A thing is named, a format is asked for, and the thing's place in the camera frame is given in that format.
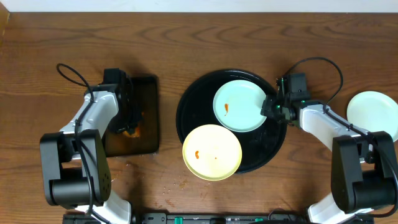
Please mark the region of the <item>orange green sponge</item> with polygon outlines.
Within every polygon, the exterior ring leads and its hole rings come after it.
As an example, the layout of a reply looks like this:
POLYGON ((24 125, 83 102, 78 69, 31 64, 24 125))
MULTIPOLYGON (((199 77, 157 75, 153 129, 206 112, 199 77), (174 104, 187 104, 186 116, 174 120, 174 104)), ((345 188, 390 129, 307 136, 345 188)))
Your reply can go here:
POLYGON ((132 117, 127 128, 122 132, 123 135, 129 138, 139 138, 141 136, 141 129, 144 120, 144 113, 141 112, 132 117))

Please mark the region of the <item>light blue plate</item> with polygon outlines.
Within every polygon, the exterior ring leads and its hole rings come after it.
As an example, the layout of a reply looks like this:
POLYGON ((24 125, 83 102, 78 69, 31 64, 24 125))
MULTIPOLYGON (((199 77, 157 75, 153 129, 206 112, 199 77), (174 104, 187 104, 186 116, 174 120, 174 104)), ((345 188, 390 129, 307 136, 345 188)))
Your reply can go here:
POLYGON ((397 103, 377 91, 355 95, 346 109, 350 123, 370 132, 385 131, 397 141, 397 103))
POLYGON ((222 85, 213 98, 217 120, 231 131, 245 133, 259 128, 267 119, 261 114, 266 94, 257 84, 233 80, 222 85))

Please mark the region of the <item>light blue plate top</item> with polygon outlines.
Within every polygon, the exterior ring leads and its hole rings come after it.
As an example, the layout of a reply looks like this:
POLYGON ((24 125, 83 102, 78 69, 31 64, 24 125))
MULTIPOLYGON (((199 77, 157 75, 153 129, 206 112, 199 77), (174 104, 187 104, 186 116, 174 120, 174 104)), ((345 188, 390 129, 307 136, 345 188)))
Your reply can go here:
POLYGON ((350 123, 370 132, 385 131, 397 141, 397 103, 377 91, 355 95, 346 109, 350 123))

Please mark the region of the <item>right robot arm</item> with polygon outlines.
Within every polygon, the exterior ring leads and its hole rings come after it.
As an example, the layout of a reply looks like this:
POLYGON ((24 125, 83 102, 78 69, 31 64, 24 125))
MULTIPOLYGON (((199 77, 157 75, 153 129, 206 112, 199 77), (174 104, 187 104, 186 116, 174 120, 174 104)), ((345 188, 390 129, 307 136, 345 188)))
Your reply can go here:
POLYGON ((308 207, 312 223, 351 223, 397 211, 397 159, 386 132, 350 124, 303 90, 265 97, 261 114, 314 135, 332 153, 331 192, 308 207))

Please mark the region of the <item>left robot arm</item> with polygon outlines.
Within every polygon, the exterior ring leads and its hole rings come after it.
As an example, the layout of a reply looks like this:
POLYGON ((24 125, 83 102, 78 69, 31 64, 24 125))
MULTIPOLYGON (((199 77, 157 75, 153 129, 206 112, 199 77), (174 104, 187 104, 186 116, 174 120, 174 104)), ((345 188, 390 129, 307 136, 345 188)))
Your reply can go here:
POLYGON ((88 86, 73 119, 40 139, 44 194, 51 206, 84 212, 99 223, 136 223, 130 202, 111 188, 103 145, 106 131, 132 134, 141 119, 133 101, 133 82, 118 68, 88 86))

